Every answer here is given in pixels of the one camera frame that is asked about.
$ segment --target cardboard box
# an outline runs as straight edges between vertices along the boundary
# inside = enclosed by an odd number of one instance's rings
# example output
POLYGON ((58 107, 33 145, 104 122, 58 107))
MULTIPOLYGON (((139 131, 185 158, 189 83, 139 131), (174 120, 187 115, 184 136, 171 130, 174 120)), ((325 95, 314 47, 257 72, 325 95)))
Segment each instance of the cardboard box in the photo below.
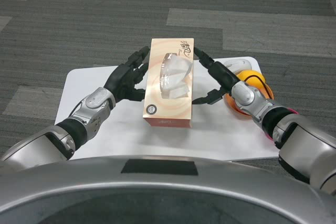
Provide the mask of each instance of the cardboard box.
POLYGON ((152 39, 143 118, 151 126, 191 127, 194 39, 152 39))

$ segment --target yellow object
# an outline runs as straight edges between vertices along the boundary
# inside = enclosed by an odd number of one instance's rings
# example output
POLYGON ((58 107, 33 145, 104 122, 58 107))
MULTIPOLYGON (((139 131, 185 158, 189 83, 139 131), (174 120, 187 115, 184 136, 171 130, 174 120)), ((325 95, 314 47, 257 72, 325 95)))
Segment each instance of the yellow object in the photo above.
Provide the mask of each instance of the yellow object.
MULTIPOLYGON (((237 74, 237 77, 241 81, 245 81, 249 76, 258 76, 264 83, 266 83, 265 77, 255 70, 244 70, 239 74, 237 74)), ((246 83, 249 84, 250 86, 256 87, 257 89, 261 89, 264 87, 262 82, 257 77, 248 78, 246 83)))

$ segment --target round logo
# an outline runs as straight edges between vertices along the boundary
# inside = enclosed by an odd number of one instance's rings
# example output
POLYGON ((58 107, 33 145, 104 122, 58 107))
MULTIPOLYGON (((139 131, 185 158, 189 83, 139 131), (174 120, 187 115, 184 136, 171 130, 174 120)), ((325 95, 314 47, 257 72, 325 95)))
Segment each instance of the round logo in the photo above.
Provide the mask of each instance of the round logo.
POLYGON ((146 111, 149 115, 153 115, 156 113, 156 106, 154 104, 150 104, 147 106, 146 111))

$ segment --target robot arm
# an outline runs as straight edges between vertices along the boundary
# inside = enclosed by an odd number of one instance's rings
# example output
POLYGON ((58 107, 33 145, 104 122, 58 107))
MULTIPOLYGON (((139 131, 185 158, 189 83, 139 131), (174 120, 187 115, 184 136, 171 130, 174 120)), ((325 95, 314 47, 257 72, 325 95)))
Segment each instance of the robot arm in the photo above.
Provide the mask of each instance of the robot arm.
POLYGON ((266 99, 258 89, 240 81, 220 62, 194 48, 200 63, 220 84, 205 98, 193 104, 213 104, 229 93, 237 106, 274 140, 280 149, 279 163, 293 177, 329 194, 336 195, 336 138, 314 126, 304 116, 274 100, 266 99))
POLYGON ((145 90, 134 86, 148 70, 148 63, 140 67, 148 52, 149 47, 144 47, 132 54, 115 69, 104 87, 83 98, 68 118, 10 148, 1 158, 0 174, 70 159, 97 135, 116 103, 123 99, 142 101, 145 90))

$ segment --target gray carpet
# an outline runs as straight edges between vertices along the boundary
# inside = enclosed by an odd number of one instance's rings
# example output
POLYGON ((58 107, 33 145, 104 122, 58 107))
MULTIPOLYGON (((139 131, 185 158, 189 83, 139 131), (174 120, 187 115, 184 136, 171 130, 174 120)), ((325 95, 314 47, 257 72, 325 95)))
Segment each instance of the gray carpet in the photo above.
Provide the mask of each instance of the gray carpet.
MULTIPOLYGON (((214 58, 256 58, 276 100, 335 133, 334 8, 336 0, 0 0, 0 154, 53 124, 70 70, 120 64, 155 37, 193 37, 214 58)), ((242 163, 285 173, 274 159, 242 163)))

